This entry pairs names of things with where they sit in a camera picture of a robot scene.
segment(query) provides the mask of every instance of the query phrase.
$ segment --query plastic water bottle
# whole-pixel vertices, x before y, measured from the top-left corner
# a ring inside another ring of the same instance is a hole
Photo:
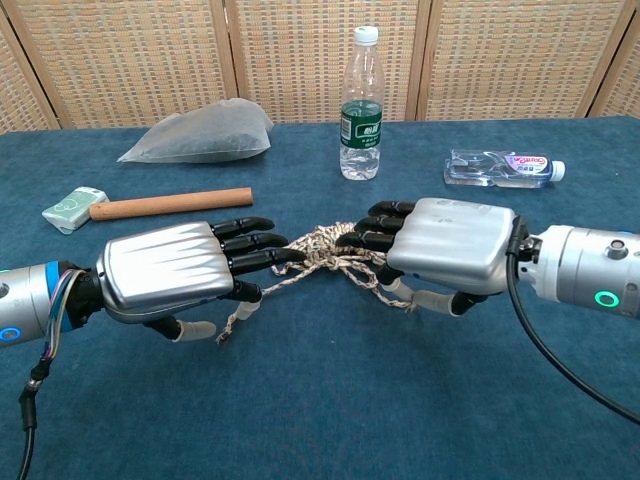
[[[564,177],[565,165],[546,155],[511,151],[452,150],[444,181],[453,185],[542,188]]]
[[[342,87],[340,169],[349,180],[369,180],[380,164],[384,73],[378,58],[378,29],[355,29],[355,48]]]

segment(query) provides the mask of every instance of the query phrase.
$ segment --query tangled rope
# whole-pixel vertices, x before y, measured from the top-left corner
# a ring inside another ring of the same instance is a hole
[[[262,291],[263,298],[286,285],[299,282],[321,268],[328,268],[331,271],[341,271],[357,286],[371,291],[385,305],[411,311],[415,307],[413,303],[389,299],[379,289],[378,279],[370,265],[384,264],[386,259],[384,253],[363,248],[336,247],[336,240],[341,235],[352,232],[353,226],[353,223],[340,222],[328,227],[317,226],[312,232],[290,243],[287,248],[300,250],[307,258],[301,263],[287,263],[280,269],[275,266],[271,267],[272,272],[277,276],[287,275],[290,270],[299,273],[264,289]],[[366,281],[359,279],[354,272],[362,274]],[[216,340],[218,343],[229,338],[236,320],[238,320],[237,311],[229,315],[227,325]]]

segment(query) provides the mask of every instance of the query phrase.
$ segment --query gray plastic bag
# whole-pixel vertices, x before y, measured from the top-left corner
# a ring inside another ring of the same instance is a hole
[[[267,150],[273,122],[257,103],[220,100],[151,127],[118,162],[219,163]]]

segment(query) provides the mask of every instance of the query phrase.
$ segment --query blue tablecloth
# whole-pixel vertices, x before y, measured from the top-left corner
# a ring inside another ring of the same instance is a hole
[[[0,137],[0,268],[93,264],[105,242],[187,220],[266,216],[295,239],[356,221],[380,200],[438,196],[508,206],[551,224],[640,230],[640,121],[386,124],[381,167],[345,180],[338,126],[277,125],[272,148],[224,165],[119,164],[142,129]],[[458,148],[546,152],[562,182],[539,190],[446,186]],[[113,200],[251,186],[255,205],[92,222],[63,236],[41,216],[85,185]],[[247,280],[278,281],[269,271]],[[538,299],[540,335],[579,375],[640,410],[640,323]],[[222,328],[232,302],[186,312]],[[2,478],[23,447],[18,395],[42,343],[0,350]],[[263,302],[224,345],[172,344],[104,313],[66,334],[38,396],[32,478],[633,479],[640,427],[597,404],[530,344],[507,295],[458,319],[381,304],[318,272]]]

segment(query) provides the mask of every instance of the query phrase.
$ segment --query black cable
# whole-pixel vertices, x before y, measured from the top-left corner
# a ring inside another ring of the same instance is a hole
[[[29,467],[31,466],[31,457],[33,456],[33,444],[36,439],[35,428],[27,428],[25,430],[24,452],[22,453],[22,466],[20,467],[20,473],[18,473],[18,480],[25,480],[29,474]]]
[[[513,251],[507,252],[507,287],[509,288],[509,296],[511,297],[511,303],[513,304],[513,308],[516,311],[516,315],[518,315],[518,319],[524,328],[524,331],[527,333],[533,344],[537,347],[538,350],[544,355],[544,357],[553,365],[562,375],[564,375],[571,383],[573,383],[576,387],[582,390],[584,393],[589,395],[591,398],[600,402],[605,407],[613,410],[618,415],[622,415],[627,420],[632,421],[633,423],[640,425],[640,416],[636,413],[627,410],[621,405],[618,405],[616,402],[611,400],[608,397],[605,397],[603,394],[598,392],[589,384],[585,383],[582,379],[580,379],[575,373],[573,373],[569,368],[562,363],[549,348],[544,344],[544,342],[540,339],[533,326],[529,322],[527,318],[527,314],[522,307],[522,302],[520,301],[520,296],[518,295],[518,289],[516,288],[516,277],[518,275],[518,260],[517,254]]]

